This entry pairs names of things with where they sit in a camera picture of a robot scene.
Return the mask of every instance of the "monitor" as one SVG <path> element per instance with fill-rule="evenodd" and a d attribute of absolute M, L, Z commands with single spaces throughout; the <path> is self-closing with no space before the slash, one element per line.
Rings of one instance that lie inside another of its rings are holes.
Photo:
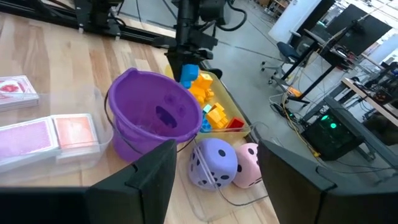
<path fill-rule="evenodd" d="M 362 9 L 350 4 L 339 16 L 333 19 L 326 31 L 335 35 L 348 27 L 354 20 L 358 20 L 366 14 Z M 390 29 L 391 26 L 370 15 L 360 21 L 358 26 L 351 29 L 338 44 L 345 46 L 355 55 L 360 55 Z"/>

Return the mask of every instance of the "pink dice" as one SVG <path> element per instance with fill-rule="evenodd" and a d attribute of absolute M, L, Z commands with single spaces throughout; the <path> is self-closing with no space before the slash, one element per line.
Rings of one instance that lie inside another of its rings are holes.
<path fill-rule="evenodd" d="M 262 180 L 257 160 L 257 147 L 257 144 L 247 143 L 236 150 L 238 172 L 233 182 L 240 188 L 246 189 Z"/>

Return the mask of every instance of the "gray floor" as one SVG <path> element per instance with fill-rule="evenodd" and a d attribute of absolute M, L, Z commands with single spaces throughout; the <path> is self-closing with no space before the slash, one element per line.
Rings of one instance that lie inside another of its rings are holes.
<path fill-rule="evenodd" d="M 137 1 L 142 22 L 172 29 L 175 24 L 177 8 L 171 4 L 170 0 Z M 282 93 L 280 89 L 267 84 L 273 71 L 260 71 L 262 61 L 266 61 L 269 65 L 281 64 L 280 61 L 273 59 L 279 58 L 279 51 L 274 40 L 267 34 L 272 27 L 270 17 L 265 14 L 260 6 L 252 1 L 236 0 L 234 6 L 244 9 L 248 13 L 248 20 L 240 29 L 234 32 L 217 30 L 216 37 L 219 39 L 219 44 L 213 50 L 214 59 L 209 61 L 210 65 L 222 69 L 224 75 L 221 80 L 249 120 L 252 123 L 264 123 L 269 127 L 268 131 L 262 128 L 265 138 L 272 138 L 285 148 L 307 159 L 316 161 L 306 145 L 289 128 L 287 121 L 275 114 L 269 106 L 269 97 Z M 139 17 L 136 1 L 126 0 L 121 12 L 136 19 Z M 235 26 L 242 18 L 243 15 L 241 13 L 232 12 L 231 22 L 228 27 Z M 211 31 L 211 29 L 207 30 L 206 33 L 210 34 Z M 315 54 L 310 59 L 310 62 L 305 69 L 296 69 L 295 71 L 300 79 L 295 83 L 294 87 L 299 90 L 304 90 L 310 86 L 330 66 Z M 307 95 L 307 100 L 318 102 L 329 89 L 339 83 L 343 76 L 348 77 L 355 74 L 345 74 L 337 69 L 334 70 Z M 272 100 L 280 102 L 278 97 Z M 310 105 L 301 110 L 300 103 L 289 103 L 289 108 L 301 115 L 304 115 L 312 106 Z M 357 155 L 357 152 L 351 152 L 341 158 L 341 160 L 348 161 L 347 163 L 349 164 L 366 164 L 364 159 Z M 346 172 L 358 170 L 358 168 L 351 168 L 333 162 L 329 162 L 328 165 Z M 366 176 L 369 183 L 374 182 L 374 174 Z"/>

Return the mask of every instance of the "white wall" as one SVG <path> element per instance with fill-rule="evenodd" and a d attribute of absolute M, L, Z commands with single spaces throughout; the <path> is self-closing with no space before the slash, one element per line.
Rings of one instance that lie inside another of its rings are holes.
<path fill-rule="evenodd" d="M 269 35 L 277 42 L 288 42 L 321 0 L 293 0 L 269 31 Z"/>

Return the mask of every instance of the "computer tower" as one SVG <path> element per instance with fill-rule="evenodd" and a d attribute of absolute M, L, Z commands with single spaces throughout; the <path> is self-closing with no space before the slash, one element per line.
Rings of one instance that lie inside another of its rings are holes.
<path fill-rule="evenodd" d="M 364 142 L 357 129 L 345 122 L 345 117 L 333 108 L 317 118 L 302 136 L 324 161 L 337 160 Z"/>

